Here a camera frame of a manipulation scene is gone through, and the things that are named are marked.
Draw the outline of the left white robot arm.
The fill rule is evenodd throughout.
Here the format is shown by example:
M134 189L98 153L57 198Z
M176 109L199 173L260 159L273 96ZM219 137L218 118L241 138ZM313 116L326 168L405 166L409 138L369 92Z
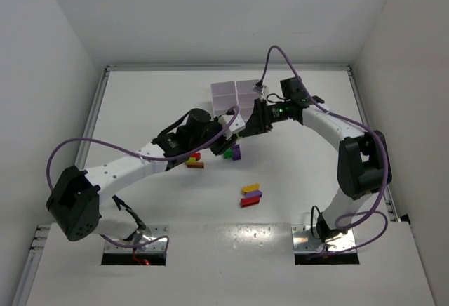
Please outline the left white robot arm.
M204 109L191 109L136 152L122 149L124 157L100 166L66 168L51 187L46 208L69 241L89 234L130 239L143 229L142 222L134 213L122 214L123 206L105 214L102 203L137 181L183 164L195 152L221 154L244 127L237 106L215 118Z

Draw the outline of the lavender curved lego brick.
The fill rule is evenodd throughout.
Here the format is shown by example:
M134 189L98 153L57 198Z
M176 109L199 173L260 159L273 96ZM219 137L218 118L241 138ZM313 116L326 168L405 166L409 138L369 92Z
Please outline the lavender curved lego brick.
M245 193L244 198L249 199L249 198L261 197L261 196L262 196L262 192L260 190L254 190L254 191Z

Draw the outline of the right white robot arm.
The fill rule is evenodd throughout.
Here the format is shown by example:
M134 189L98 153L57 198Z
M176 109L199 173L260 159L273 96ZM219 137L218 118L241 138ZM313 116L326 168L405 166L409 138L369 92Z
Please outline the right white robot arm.
M243 138L269 132L275 123L289 119L319 134L337 151L338 191L316 221L313 231L325 241L340 232L360 225L377 211L377 204L362 211L374 194L383 195L392 174L384 135L357 121L333 114L318 96L310 96L301 78L280 82L278 102L256 99Z

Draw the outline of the yellow lego brick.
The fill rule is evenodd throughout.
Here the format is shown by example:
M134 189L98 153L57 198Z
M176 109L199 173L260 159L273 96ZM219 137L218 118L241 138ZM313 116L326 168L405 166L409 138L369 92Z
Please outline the yellow lego brick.
M245 187L242 188L242 193L243 194L247 194L249 192L254 192L254 191L259 190L259 188L260 188L260 184L259 183L246 185Z

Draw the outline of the long red lego brick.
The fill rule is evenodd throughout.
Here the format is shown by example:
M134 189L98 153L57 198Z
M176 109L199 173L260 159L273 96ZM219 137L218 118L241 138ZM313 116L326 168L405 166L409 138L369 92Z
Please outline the long red lego brick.
M249 197L249 198L242 198L240 201L240 207L245 208L249 206L253 206L256 204L259 204L260 197Z

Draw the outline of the brown lego plate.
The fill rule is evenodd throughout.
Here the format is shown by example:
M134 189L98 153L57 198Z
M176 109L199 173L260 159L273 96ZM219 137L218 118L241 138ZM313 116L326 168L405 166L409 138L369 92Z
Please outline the brown lego plate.
M186 166L188 168L204 168L204 163L203 162L187 162Z

